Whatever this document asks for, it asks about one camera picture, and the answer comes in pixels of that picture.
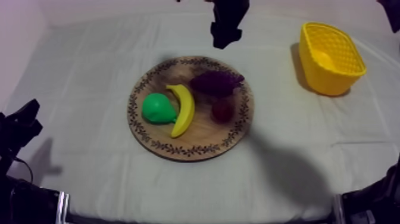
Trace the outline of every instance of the yellow banana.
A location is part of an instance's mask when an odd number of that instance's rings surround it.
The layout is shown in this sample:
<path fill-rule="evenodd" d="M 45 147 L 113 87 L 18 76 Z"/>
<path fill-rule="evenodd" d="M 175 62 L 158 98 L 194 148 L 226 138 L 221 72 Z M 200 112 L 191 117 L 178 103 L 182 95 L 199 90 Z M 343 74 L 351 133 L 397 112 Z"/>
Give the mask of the yellow banana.
<path fill-rule="evenodd" d="M 180 102 L 179 115 L 171 133 L 171 137 L 176 138 L 182 135 L 192 122 L 195 115 L 195 100 L 192 93 L 184 85 L 167 85 L 166 88 L 171 90 Z"/>

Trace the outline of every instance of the round wooden plate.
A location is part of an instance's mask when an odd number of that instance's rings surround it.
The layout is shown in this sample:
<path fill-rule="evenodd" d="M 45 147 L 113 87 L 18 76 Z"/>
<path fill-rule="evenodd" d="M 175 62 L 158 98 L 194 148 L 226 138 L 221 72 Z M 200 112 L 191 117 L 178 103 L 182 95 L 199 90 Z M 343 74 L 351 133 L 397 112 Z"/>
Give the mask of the round wooden plate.
<path fill-rule="evenodd" d="M 208 70 L 238 72 L 230 66 L 207 57 L 180 57 L 167 60 L 148 71 L 137 82 L 128 103 L 128 123 L 136 139 L 150 152 L 175 161 L 201 161 L 216 157 L 235 146 L 248 131 L 254 113 L 254 100 L 249 85 L 242 82 L 228 97 L 235 105 L 230 122 L 218 124 L 211 118 L 211 105 L 217 99 L 197 93 L 189 81 Z M 165 94 L 179 111 L 176 97 L 165 89 L 166 85 L 185 85 L 195 99 L 195 115 L 187 131 L 173 139 L 174 124 L 152 125 L 142 117 L 145 97 L 153 92 Z"/>

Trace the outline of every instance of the plastic basket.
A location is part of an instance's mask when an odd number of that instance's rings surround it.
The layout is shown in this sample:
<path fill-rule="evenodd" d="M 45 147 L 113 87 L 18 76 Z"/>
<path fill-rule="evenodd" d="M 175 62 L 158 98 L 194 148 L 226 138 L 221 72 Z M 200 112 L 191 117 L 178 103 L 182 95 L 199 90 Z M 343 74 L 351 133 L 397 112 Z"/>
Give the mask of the plastic basket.
<path fill-rule="evenodd" d="M 303 25 L 299 53 L 309 86 L 321 94 L 343 94 L 366 73 L 351 38 L 327 24 Z"/>

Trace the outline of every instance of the table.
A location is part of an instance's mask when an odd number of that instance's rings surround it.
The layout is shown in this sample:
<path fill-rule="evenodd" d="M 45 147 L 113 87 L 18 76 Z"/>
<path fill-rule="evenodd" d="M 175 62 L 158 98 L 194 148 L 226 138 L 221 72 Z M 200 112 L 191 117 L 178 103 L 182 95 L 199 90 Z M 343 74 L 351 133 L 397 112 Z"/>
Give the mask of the table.
<path fill-rule="evenodd" d="M 295 5 L 300 10 L 283 1 L 280 7 L 288 8 L 279 13 L 254 2 L 240 25 L 243 38 L 224 50 L 212 47 L 211 10 L 134 13 L 54 28 L 5 111 L 32 98 L 41 104 L 43 131 L 19 155 L 35 184 L 70 193 L 73 213 L 106 220 L 265 223 L 324 216 L 333 194 L 384 177 L 399 154 L 398 37 L 362 21 L 344 23 L 338 15 L 351 7 L 341 5 L 336 14 L 332 7 L 340 1 Z M 304 14 L 306 7 L 315 13 Z M 311 19 L 348 32 L 367 66 L 343 97 L 317 95 L 304 82 L 297 43 Z M 200 163 L 149 153 L 126 118 L 138 78 L 184 55 L 230 64 L 254 93 L 249 135 Z M 10 174 L 29 173 L 15 164 Z"/>

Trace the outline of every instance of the toy fruit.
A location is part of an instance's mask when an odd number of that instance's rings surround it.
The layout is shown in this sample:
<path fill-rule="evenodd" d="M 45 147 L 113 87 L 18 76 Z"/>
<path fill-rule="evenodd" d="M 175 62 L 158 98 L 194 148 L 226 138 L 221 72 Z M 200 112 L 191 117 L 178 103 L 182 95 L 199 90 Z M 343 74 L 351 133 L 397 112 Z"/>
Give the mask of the toy fruit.
<path fill-rule="evenodd" d="M 171 90 L 180 102 L 179 115 L 171 133 L 171 137 L 176 138 L 183 134 L 192 122 L 195 114 L 195 100 L 192 93 L 184 85 L 167 85 L 166 88 Z"/>
<path fill-rule="evenodd" d="M 225 71 L 206 71 L 190 81 L 192 89 L 212 97 L 232 95 L 234 88 L 241 86 L 245 78 Z"/>
<path fill-rule="evenodd" d="M 233 117 L 235 109 L 225 99 L 220 99 L 212 105 L 212 117 L 219 123 L 229 122 Z"/>
<path fill-rule="evenodd" d="M 163 94 L 149 94 L 143 101 L 142 114 L 149 122 L 155 124 L 172 123 L 177 114 L 171 101 Z"/>

